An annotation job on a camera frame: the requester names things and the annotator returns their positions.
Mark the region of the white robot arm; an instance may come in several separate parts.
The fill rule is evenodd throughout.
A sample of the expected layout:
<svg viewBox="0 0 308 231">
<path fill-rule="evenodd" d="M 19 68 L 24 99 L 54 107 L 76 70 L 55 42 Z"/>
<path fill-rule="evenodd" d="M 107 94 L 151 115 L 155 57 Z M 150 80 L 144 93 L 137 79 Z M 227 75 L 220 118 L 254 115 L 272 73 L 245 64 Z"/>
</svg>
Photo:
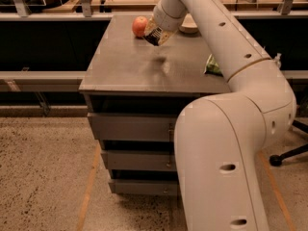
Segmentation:
<svg viewBox="0 0 308 231">
<path fill-rule="evenodd" d="M 295 119 L 295 95 L 275 60 L 219 0 L 161 0 L 145 30 L 163 44 L 190 14 L 230 91 L 178 116 L 174 153 L 189 231 L 270 231 L 254 158 Z"/>
</svg>

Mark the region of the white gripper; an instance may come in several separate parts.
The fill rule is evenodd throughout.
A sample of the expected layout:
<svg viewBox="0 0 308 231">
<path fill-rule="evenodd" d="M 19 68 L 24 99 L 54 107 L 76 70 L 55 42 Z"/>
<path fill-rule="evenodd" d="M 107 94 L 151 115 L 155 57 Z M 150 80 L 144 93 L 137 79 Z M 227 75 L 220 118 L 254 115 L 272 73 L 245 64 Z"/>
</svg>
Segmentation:
<svg viewBox="0 0 308 231">
<path fill-rule="evenodd" d="M 147 37 L 156 28 L 162 30 L 159 36 L 158 45 L 165 44 L 183 23 L 187 9 L 181 0 L 160 0 L 155 6 L 144 29 Z"/>
</svg>

